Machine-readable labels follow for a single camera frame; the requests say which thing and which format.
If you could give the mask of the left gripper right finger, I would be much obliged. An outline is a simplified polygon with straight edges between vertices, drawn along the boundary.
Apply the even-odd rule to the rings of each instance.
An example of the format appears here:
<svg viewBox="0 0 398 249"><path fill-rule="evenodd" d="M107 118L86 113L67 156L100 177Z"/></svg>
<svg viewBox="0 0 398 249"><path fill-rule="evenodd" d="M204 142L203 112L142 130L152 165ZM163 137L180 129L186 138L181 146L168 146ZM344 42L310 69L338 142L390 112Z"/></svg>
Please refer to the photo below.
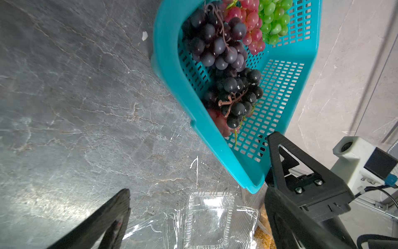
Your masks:
<svg viewBox="0 0 398 249"><path fill-rule="evenodd" d="M339 216L351 210L348 185L279 132L267 138L272 178L264 197L278 249L355 249Z"/></svg>

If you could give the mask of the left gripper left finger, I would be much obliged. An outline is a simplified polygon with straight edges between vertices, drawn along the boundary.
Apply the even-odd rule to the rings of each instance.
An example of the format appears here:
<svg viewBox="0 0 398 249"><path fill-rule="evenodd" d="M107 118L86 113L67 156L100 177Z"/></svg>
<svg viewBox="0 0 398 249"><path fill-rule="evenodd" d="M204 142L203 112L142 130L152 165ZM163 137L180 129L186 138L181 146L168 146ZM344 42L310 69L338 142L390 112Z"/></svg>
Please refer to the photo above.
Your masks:
<svg viewBox="0 0 398 249"><path fill-rule="evenodd" d="M119 249L130 218L130 196L129 189L122 189L49 248L91 249L101 239L99 249Z"/></svg>

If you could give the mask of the clear plastic clamshell container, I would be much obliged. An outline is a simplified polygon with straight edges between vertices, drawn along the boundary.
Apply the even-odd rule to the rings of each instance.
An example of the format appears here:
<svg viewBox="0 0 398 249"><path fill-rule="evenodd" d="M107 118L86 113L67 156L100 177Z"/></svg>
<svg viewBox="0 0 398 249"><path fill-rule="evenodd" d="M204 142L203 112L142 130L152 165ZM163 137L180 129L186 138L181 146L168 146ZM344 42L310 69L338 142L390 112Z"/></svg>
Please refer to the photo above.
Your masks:
<svg viewBox="0 0 398 249"><path fill-rule="evenodd" d="M228 192L195 192L185 206L129 225L123 249L254 249L259 211Z"/></svg>

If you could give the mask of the teal plastic basket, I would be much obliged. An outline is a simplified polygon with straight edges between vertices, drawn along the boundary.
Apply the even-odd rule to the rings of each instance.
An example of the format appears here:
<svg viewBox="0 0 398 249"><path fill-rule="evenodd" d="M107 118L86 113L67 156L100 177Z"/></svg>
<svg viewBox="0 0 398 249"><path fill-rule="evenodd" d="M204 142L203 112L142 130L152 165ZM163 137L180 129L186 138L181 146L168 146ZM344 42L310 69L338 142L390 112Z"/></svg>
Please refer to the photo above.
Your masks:
<svg viewBox="0 0 398 249"><path fill-rule="evenodd" d="M249 55L261 71L264 95L237 135L224 138L201 99L214 83L209 67L196 62L182 42L182 24L203 1L162 1L153 30L154 72L183 107L191 126L239 185L257 193L271 167L266 137L285 133L317 57L322 1L294 1L289 34L276 46Z"/></svg>

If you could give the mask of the dark purple grape bunch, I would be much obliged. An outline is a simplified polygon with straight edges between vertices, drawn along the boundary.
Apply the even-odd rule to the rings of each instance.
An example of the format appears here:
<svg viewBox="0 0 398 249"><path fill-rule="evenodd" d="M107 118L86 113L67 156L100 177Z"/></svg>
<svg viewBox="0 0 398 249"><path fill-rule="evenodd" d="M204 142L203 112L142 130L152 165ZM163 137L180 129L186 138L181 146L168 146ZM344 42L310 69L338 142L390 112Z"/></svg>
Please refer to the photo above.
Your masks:
<svg viewBox="0 0 398 249"><path fill-rule="evenodd" d="M247 27L239 8L227 9L223 1L205 3L182 24L182 41L193 60L206 67L241 72L247 53L243 38Z"/></svg>

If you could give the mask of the red grape bunch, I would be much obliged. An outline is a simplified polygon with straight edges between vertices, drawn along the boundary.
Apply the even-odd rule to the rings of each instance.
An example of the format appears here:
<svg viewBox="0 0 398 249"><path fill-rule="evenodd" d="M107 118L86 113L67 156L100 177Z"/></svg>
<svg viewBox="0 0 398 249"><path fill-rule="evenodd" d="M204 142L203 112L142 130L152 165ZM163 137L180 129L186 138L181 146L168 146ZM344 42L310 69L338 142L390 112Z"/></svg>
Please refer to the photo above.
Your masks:
<svg viewBox="0 0 398 249"><path fill-rule="evenodd" d="M222 1L224 21L232 26L231 20L239 19L246 26L245 36L239 40L247 46L252 55L257 55L265 49L263 41L262 19L259 15L259 0Z"/></svg>

